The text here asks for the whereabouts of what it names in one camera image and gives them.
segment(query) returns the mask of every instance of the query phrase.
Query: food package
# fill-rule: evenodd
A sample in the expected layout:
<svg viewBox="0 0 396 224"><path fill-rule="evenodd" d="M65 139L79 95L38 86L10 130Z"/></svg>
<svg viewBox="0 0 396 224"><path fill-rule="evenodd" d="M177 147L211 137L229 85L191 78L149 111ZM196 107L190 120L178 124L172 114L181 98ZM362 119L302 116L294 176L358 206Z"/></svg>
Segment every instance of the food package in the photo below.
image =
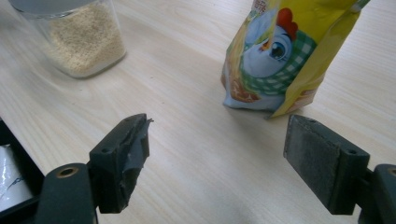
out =
<svg viewBox="0 0 396 224"><path fill-rule="evenodd" d="M313 102L369 0L254 0L221 75L224 104L273 118Z"/></svg>

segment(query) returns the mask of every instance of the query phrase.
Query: glass jar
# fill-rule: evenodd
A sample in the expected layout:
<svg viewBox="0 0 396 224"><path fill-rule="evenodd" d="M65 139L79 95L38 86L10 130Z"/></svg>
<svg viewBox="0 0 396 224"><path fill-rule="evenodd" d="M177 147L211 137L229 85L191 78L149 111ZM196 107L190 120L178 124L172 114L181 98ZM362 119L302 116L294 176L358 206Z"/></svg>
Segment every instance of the glass jar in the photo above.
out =
<svg viewBox="0 0 396 224"><path fill-rule="evenodd" d="M125 55L111 0L9 0L34 27L47 58L71 77L89 77Z"/></svg>

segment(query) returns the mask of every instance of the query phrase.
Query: wooden table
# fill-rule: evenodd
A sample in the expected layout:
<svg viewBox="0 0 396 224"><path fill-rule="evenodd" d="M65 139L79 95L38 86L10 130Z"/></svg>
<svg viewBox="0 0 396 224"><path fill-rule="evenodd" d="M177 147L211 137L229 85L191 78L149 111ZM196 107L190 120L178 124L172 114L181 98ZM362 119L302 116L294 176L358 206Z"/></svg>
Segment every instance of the wooden table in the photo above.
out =
<svg viewBox="0 0 396 224"><path fill-rule="evenodd" d="M0 116L44 174L87 162L120 120L147 113L150 157L130 206L100 223L356 223L335 217L283 158L288 116L222 105L225 50L251 1L116 0L128 54L78 80L37 56L26 25L0 3ZM396 163L396 14L373 0L333 60L316 119Z"/></svg>

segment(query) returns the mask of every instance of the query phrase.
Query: grain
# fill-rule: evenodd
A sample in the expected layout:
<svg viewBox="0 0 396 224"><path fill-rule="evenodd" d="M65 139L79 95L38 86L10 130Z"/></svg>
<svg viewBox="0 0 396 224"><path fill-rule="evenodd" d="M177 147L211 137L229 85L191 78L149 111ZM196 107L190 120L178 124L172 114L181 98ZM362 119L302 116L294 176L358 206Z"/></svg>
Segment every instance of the grain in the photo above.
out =
<svg viewBox="0 0 396 224"><path fill-rule="evenodd" d="M110 8L97 2L50 21L49 40L49 57L72 77L95 74L125 53Z"/></svg>

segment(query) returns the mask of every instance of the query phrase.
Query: green checkered pattern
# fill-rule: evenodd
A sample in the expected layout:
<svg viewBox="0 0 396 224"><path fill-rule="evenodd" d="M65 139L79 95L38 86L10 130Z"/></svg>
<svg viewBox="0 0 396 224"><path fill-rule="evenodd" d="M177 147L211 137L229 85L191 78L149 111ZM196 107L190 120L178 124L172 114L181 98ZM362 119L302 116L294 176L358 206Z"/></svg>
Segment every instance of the green checkered pattern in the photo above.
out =
<svg viewBox="0 0 396 224"><path fill-rule="evenodd" d="M241 65L242 83L248 90L259 94L285 94L286 89L297 77L316 46L317 44L311 37L301 31L297 31L297 38L293 42L292 54L279 72L269 77L252 77L244 71Z"/></svg>

